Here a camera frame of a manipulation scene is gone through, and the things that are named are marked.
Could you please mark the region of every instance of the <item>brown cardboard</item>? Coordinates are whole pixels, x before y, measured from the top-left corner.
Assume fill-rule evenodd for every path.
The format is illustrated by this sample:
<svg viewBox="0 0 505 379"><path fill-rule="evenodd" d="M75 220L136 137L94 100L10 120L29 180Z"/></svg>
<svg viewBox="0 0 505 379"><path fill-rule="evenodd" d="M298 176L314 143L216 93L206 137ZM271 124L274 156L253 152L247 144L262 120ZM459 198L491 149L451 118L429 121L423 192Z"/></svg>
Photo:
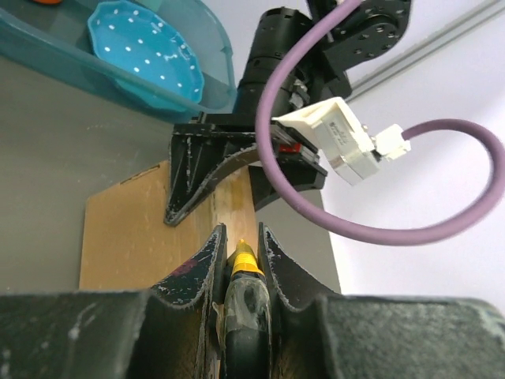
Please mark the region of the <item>brown cardboard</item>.
<svg viewBox="0 0 505 379"><path fill-rule="evenodd" d="M219 222L227 225L229 246L239 238L256 246L247 170L223 181L177 227L163 222L169 172L161 162L88 199L80 289L150 287L196 253Z"/></svg>

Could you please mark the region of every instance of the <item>red component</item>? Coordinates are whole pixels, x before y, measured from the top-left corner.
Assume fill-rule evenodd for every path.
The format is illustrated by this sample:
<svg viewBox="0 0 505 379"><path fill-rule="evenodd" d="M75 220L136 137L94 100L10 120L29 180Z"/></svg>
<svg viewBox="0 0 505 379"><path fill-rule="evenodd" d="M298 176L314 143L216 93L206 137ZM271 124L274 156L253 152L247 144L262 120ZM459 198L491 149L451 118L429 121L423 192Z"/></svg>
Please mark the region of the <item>red component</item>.
<svg viewBox="0 0 505 379"><path fill-rule="evenodd" d="M280 152L300 152L301 144L294 144L293 146L289 146L287 144L281 144L279 149Z"/></svg>

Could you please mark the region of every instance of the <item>orange object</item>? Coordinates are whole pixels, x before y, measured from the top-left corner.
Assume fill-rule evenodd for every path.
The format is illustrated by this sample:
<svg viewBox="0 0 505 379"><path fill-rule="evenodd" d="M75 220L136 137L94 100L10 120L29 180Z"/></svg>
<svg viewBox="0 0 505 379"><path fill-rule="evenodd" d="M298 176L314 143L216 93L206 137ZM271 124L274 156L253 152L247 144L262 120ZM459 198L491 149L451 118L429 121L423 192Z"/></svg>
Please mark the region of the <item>orange object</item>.
<svg viewBox="0 0 505 379"><path fill-rule="evenodd" d="M40 4L48 4L48 5L55 5L55 4L59 4L60 2L62 2L62 0L33 0L34 2L38 2Z"/></svg>

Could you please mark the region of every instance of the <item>white connector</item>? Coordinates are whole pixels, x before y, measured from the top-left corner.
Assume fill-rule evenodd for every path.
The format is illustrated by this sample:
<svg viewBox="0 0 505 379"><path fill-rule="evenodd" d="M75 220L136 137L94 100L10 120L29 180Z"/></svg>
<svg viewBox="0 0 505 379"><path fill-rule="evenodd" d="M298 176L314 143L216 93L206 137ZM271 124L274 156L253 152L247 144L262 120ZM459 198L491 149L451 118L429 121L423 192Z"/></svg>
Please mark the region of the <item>white connector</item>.
<svg viewBox="0 0 505 379"><path fill-rule="evenodd" d="M398 125L370 137L344 99L334 97L273 118L295 128L323 150L331 167L354 185L379 170L379 160L393 160L410 150Z"/></svg>

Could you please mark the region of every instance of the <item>wall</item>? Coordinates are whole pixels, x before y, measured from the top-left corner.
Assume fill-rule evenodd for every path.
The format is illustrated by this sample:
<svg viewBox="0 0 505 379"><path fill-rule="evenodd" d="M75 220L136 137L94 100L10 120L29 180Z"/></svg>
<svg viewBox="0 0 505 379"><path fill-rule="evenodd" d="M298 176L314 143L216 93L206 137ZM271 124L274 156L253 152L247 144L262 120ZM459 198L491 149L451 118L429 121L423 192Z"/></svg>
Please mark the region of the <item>wall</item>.
<svg viewBox="0 0 505 379"><path fill-rule="evenodd" d="M505 16L419 62L352 102L377 132L434 118L464 118L505 141ZM351 189L332 176L329 212L375 227L436 223L467 206L488 177L488 157L472 138L431 133L413 151ZM383 247L332 235L342 291L347 294L450 295L485 299L505 312L505 202L457 237L420 247Z"/></svg>

